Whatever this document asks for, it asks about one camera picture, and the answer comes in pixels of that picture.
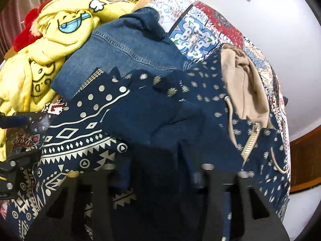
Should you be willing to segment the navy patterned hooded jacket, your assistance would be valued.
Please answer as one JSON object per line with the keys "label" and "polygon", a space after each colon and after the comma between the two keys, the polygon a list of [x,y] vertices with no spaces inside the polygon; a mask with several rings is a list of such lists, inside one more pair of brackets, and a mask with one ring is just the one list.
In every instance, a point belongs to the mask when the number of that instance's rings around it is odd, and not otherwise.
{"label": "navy patterned hooded jacket", "polygon": [[[25,240],[68,173],[103,169],[113,240],[191,240],[191,168],[238,164],[270,192],[285,174],[281,142],[260,74],[236,46],[165,76],[97,68],[50,124],[39,162],[17,175],[1,221]],[[284,194],[263,196],[276,212]]]}

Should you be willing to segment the dark floral patterned cloth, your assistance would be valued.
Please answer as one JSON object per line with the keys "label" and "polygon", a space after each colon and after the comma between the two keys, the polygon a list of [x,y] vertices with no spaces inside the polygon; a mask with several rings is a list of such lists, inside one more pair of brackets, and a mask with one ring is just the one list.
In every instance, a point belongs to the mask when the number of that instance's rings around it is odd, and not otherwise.
{"label": "dark floral patterned cloth", "polygon": [[66,106],[66,101],[60,97],[45,104],[41,111],[15,113],[16,116],[25,117],[27,123],[20,127],[1,130],[4,137],[1,140],[1,161],[12,155],[40,148],[49,125]]}

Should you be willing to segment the wooden door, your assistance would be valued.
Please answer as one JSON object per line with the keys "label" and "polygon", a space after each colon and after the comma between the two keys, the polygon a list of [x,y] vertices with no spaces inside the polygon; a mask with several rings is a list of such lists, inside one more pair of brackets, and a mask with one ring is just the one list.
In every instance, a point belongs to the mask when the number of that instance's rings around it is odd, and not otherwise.
{"label": "wooden door", "polygon": [[320,126],[292,141],[291,189],[298,193],[320,185]]}

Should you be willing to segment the yellow cartoon fleece blanket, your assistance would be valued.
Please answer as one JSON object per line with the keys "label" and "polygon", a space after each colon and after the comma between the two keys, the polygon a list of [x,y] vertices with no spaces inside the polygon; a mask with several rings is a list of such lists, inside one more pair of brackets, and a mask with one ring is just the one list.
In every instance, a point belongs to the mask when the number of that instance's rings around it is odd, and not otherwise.
{"label": "yellow cartoon fleece blanket", "polygon": [[9,58],[1,68],[1,113],[41,111],[55,97],[51,84],[68,56],[100,24],[133,11],[127,0],[52,0],[31,25],[42,37]]}

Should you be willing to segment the red plush fabric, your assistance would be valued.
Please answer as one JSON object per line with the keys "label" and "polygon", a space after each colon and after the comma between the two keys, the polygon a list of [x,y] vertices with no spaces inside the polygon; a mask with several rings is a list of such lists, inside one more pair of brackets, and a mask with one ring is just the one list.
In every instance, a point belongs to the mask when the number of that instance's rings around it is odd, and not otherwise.
{"label": "red plush fabric", "polygon": [[22,50],[28,45],[32,44],[36,40],[42,37],[41,33],[34,34],[31,31],[33,22],[37,19],[43,7],[49,3],[50,0],[43,2],[39,7],[30,10],[24,18],[24,28],[22,32],[15,38],[13,48],[15,52]]}

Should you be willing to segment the blue denim jacket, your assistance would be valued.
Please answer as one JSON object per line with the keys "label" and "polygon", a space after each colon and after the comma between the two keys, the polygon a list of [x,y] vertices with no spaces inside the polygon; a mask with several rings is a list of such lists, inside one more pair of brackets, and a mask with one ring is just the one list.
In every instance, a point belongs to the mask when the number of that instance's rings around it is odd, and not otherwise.
{"label": "blue denim jacket", "polygon": [[121,77],[133,70],[165,76],[173,70],[187,70],[193,62],[183,55],[159,25],[158,12],[143,7],[105,23],[65,61],[51,88],[65,100],[71,99],[96,68]]}

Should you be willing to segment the colourful patchwork bed quilt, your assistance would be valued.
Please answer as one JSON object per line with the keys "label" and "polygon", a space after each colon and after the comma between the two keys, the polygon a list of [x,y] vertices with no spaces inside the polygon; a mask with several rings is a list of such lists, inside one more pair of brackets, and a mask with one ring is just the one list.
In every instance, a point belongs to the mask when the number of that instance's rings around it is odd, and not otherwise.
{"label": "colourful patchwork bed quilt", "polygon": [[271,109],[275,115],[279,134],[282,137],[280,148],[285,154],[285,171],[279,179],[276,189],[263,194],[270,202],[276,200],[276,191],[285,194],[278,200],[280,208],[276,210],[284,218],[289,202],[291,181],[291,152],[288,124],[285,112],[285,100],[282,95],[278,77],[262,51],[242,32],[228,22],[218,11],[197,0],[151,0],[147,7],[159,14],[158,23],[169,35],[170,40],[188,59],[200,61],[207,57],[215,47],[228,43],[236,45],[251,58],[263,81]]}

